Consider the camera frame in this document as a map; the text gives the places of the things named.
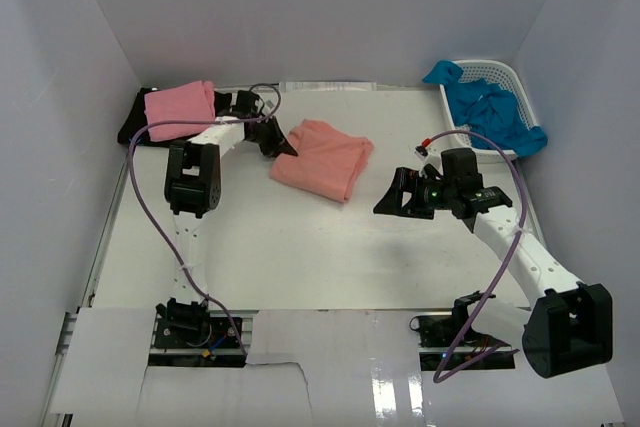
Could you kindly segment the salmon pink t-shirt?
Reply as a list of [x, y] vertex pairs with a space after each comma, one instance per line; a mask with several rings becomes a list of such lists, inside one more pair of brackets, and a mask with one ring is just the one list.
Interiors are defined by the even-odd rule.
[[281, 154], [270, 178], [344, 204], [374, 150], [367, 137], [347, 135], [319, 120], [304, 120], [287, 140], [297, 156]]

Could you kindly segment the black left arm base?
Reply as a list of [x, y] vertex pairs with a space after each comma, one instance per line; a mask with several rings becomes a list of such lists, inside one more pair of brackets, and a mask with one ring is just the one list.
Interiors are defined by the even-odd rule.
[[171, 298], [156, 306], [148, 356], [150, 367], [243, 368], [240, 350], [243, 319], [213, 315], [203, 303], [179, 303]]

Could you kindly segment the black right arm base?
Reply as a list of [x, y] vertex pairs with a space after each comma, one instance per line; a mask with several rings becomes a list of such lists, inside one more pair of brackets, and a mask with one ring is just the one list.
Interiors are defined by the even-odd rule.
[[[421, 371], [435, 372], [440, 361], [446, 358], [447, 349], [459, 331], [453, 316], [435, 314], [415, 316], [409, 322], [409, 329], [418, 336]], [[499, 348], [467, 367], [467, 370], [513, 370], [516, 365], [511, 346], [503, 344], [493, 336], [472, 329], [465, 334], [456, 347], [445, 370], [448, 371], [478, 357], [494, 345], [499, 345]]]

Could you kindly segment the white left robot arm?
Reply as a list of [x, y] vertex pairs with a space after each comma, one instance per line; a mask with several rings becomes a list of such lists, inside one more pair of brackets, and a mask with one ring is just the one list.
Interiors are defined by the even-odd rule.
[[210, 213], [221, 198], [223, 156], [242, 142], [256, 144], [268, 159], [298, 155], [275, 117], [281, 102], [264, 101], [259, 87], [239, 90], [213, 125], [169, 148], [164, 196], [173, 214], [174, 250], [179, 254], [171, 297], [179, 303], [208, 303], [206, 236]]

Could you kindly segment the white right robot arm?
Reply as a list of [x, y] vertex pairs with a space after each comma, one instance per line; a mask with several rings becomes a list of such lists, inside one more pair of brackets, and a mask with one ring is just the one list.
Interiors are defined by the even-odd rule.
[[373, 211], [431, 220], [450, 212], [501, 260], [531, 306], [522, 350], [542, 378], [608, 363], [613, 357], [613, 300], [601, 284], [588, 285], [565, 269], [522, 224], [498, 187], [487, 187], [470, 148], [442, 152], [441, 165], [399, 167]]

